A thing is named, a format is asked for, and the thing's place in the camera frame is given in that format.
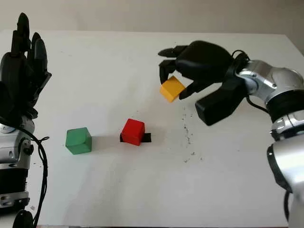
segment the table surface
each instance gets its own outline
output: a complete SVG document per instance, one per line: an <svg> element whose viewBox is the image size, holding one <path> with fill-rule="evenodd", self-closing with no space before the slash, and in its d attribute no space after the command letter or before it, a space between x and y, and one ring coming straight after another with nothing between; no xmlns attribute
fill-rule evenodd
<svg viewBox="0 0 304 228"><path fill-rule="evenodd" d="M37 103L35 135L48 155L48 189L39 224L81 226L285 226L284 191L266 149L270 118L243 101L229 118L206 126L195 101L213 85L169 104L159 93L158 51L194 40L230 53L290 67L304 57L285 35L40 31L53 74ZM11 31L0 32L0 53ZM182 83L189 80L174 74ZM119 142L128 118L145 122L152 143ZM87 127L93 151L72 155L68 129ZM28 176L36 213L42 165L35 152Z"/></svg>

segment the red cube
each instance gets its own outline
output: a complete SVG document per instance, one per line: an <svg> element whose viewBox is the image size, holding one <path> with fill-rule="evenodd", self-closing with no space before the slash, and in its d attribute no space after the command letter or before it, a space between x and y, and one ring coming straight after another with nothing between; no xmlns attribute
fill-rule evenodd
<svg viewBox="0 0 304 228"><path fill-rule="evenodd" d="M121 133L122 139L126 143L136 146L141 144L144 135L144 123L138 120L128 119Z"/></svg>

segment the robotic hand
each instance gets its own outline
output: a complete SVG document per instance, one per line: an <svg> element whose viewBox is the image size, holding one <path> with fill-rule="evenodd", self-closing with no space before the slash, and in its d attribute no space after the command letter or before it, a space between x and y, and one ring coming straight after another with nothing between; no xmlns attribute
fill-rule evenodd
<svg viewBox="0 0 304 228"><path fill-rule="evenodd" d="M277 184L286 189L285 215L290 228L304 227L304 85L299 73L273 67L260 60L250 60L241 50L230 55L224 48L204 41L176 46L159 53L174 57L160 63L164 83L175 70L193 80L183 92L184 99L213 83L222 83L215 92L195 103L200 119L212 125L231 115L244 97L269 113L270 131L275 140L267 158ZM253 104L249 95L262 99L267 109ZM294 200L289 216L288 194Z"/></svg>
<svg viewBox="0 0 304 228"><path fill-rule="evenodd" d="M11 51L0 64L0 214L18 212L14 228L36 227L47 186L47 159L41 141L33 136L37 118L34 109L39 94L51 77L47 52L38 33L29 40L29 19L21 13L13 32ZM29 202L26 191L31 139L38 144L43 161L43 181L37 214L23 210Z"/></svg>

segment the wooden block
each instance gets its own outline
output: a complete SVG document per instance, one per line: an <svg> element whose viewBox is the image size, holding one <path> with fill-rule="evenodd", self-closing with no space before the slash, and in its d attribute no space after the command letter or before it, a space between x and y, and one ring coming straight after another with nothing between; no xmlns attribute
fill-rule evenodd
<svg viewBox="0 0 304 228"><path fill-rule="evenodd" d="M125 124L121 137L125 143L136 146L141 144L144 135L144 123L138 120L128 119Z"/></svg>
<svg viewBox="0 0 304 228"><path fill-rule="evenodd" d="M70 129L66 136L66 147L72 154L91 152L92 137L86 127Z"/></svg>
<svg viewBox="0 0 304 228"><path fill-rule="evenodd" d="M185 89L185 86L174 76L165 81L160 88L160 93L169 101L174 99Z"/></svg>

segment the wire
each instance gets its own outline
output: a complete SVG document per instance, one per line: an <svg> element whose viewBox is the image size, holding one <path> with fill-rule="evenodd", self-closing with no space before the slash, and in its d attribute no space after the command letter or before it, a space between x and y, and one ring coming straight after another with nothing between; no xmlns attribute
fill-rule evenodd
<svg viewBox="0 0 304 228"><path fill-rule="evenodd" d="M269 114L269 112L267 111L267 109L265 109L265 108L263 108L263 107L261 107L261 106L258 106L258 105L255 104L255 103L253 103L253 102L250 100L249 96L246 97L246 100L247 100L247 102L248 102L251 106L253 106L253 107L255 107L255 108L259 109L259 110L262 110L262 111L264 111L264 112L266 112L266 113ZM290 192L289 192L289 191L286 191L286 192L285 192L285 195L284 195L284 214L285 214L285 218L286 218L287 221L289 220L289 205L288 205L289 195L290 195Z"/></svg>
<svg viewBox="0 0 304 228"><path fill-rule="evenodd" d="M247 102L248 102L251 106L253 106L253 107L255 107L255 108L259 109L259 110L262 110L263 112L266 112L267 114L269 114L269 112L267 111L267 109L265 109L265 108L263 108L263 107L261 107L261 106L255 104L255 103L253 103L253 102L250 100L249 96L246 97L246 100L247 100Z"/></svg>
<svg viewBox="0 0 304 228"><path fill-rule="evenodd" d="M42 203L43 203L44 197L46 195L47 186L48 186L48 182L47 182L48 181L48 175L47 175L48 174L48 163L47 163L48 160L47 160L46 152L42 146L42 141L49 139L49 137L47 136L47 137L44 137L39 140L31 132L29 132L21 127L16 127L14 125L6 123L5 121L1 121L1 124L9 126L9 127L13 127L17 130L22 131L23 133L27 134L38 146L38 154L39 154L39 157L43 164L43 175L42 175L42 184L41 184L39 204L38 204L36 215L33 218L33 228L36 228L38 220L39 220L40 212L41 212Z"/></svg>
<svg viewBox="0 0 304 228"><path fill-rule="evenodd" d="M235 50L234 52L232 52L232 57L233 57L233 56L234 56L234 54L235 54L235 53L237 53L237 52L245 53L245 51L243 51L243 50L239 50L239 49L238 49L238 50Z"/></svg>
<svg viewBox="0 0 304 228"><path fill-rule="evenodd" d="M290 195L289 191L286 191L284 195L284 214L287 221L289 220L289 208L288 208L289 195Z"/></svg>

